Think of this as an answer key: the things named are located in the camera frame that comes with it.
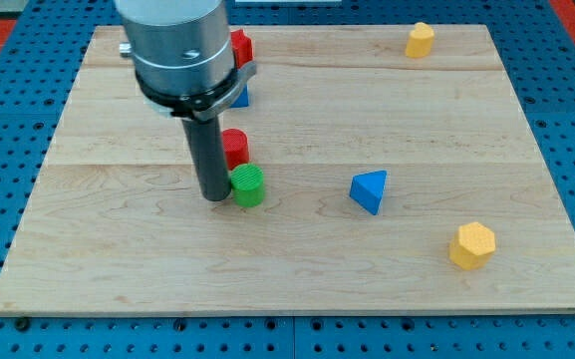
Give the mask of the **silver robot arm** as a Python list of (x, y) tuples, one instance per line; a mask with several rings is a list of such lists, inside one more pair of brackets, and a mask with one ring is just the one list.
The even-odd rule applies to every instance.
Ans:
[(256, 74), (236, 65), (223, 0), (117, 0), (138, 83), (175, 117), (206, 122), (229, 108)]

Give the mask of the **blue block behind arm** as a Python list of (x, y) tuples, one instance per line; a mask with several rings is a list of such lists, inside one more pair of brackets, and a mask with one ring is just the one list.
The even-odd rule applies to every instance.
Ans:
[(249, 94), (248, 94), (248, 86), (244, 85), (242, 87), (238, 87), (238, 96), (235, 101), (230, 105), (232, 109), (235, 108), (246, 108), (250, 104)]

